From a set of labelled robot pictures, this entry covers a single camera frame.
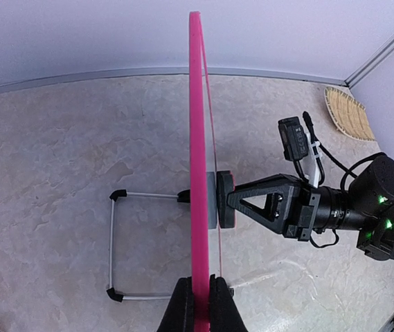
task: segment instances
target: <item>woven tray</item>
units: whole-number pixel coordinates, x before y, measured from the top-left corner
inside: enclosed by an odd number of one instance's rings
[[[328,86],[325,91],[326,105],[337,128],[356,140],[375,142],[364,106],[343,91]]]

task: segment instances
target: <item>marble floor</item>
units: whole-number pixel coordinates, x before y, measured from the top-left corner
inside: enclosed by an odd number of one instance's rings
[[[277,121],[309,111],[317,136],[351,165],[376,143],[334,128],[324,86],[211,77],[219,169],[237,183],[294,174]],[[189,188],[188,77],[92,80],[0,95],[0,331],[155,331],[167,301],[107,294],[109,195]],[[340,169],[325,160],[326,185]],[[115,287],[171,292],[190,275],[187,205],[118,203]],[[222,232],[223,276],[250,332],[378,331],[394,313],[394,261],[340,232],[317,250],[244,216]],[[326,233],[318,241],[331,240]]]

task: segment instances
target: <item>robotic arm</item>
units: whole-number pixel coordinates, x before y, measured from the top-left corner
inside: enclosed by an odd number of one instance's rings
[[[303,118],[308,134],[298,118],[278,123],[285,158],[294,163],[299,178],[279,174],[234,187],[230,172],[217,173],[220,226],[232,228],[237,210],[276,234],[310,241],[316,248],[338,243],[337,230],[354,230],[359,232],[357,248],[365,255],[379,261],[394,259],[394,160],[379,153],[347,169],[319,143],[309,114],[305,112]],[[345,171],[340,189],[318,187],[324,181],[318,148]],[[300,164],[309,155],[315,160],[310,176],[304,175]],[[353,169],[367,162],[371,163],[360,175],[353,173]],[[354,180],[345,190],[349,176]],[[263,195],[264,208],[245,200]],[[312,231],[321,234],[327,229],[334,232],[336,241],[318,246],[311,238]]]

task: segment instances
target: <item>black plastic corner cap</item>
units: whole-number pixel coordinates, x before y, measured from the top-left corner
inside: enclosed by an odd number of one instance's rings
[[[116,202],[116,200],[119,199],[120,197],[127,197],[127,190],[126,189],[115,190],[111,194],[111,196],[109,196],[109,198],[111,200],[113,200],[114,202]]]
[[[177,195],[178,203],[190,203],[190,189],[183,190],[179,192]]]
[[[117,293],[117,292],[115,291],[115,288],[114,288],[114,287],[109,288],[108,290],[106,290],[106,293],[107,293],[108,296],[109,296],[112,300],[114,300],[115,302],[123,302],[124,295],[123,295],[123,294],[120,294],[120,293]]]

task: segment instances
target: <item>black connector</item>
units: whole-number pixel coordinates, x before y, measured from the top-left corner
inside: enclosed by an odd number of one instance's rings
[[[120,293],[117,293],[117,292],[115,291],[115,288],[114,288],[114,287],[109,288],[108,290],[106,290],[106,293],[107,293],[108,296],[109,296],[112,300],[114,300],[115,302],[123,302],[124,295],[123,295],[123,294],[120,294]]]
[[[303,112],[303,120],[308,128],[314,127],[314,123],[312,122],[312,118],[308,112]]]
[[[114,192],[112,192],[111,196],[109,196],[109,198],[114,202],[116,202],[117,199],[119,199],[120,197],[127,197],[126,189],[115,190]]]
[[[278,130],[285,149],[285,159],[299,161],[309,154],[307,138],[298,117],[278,121]]]

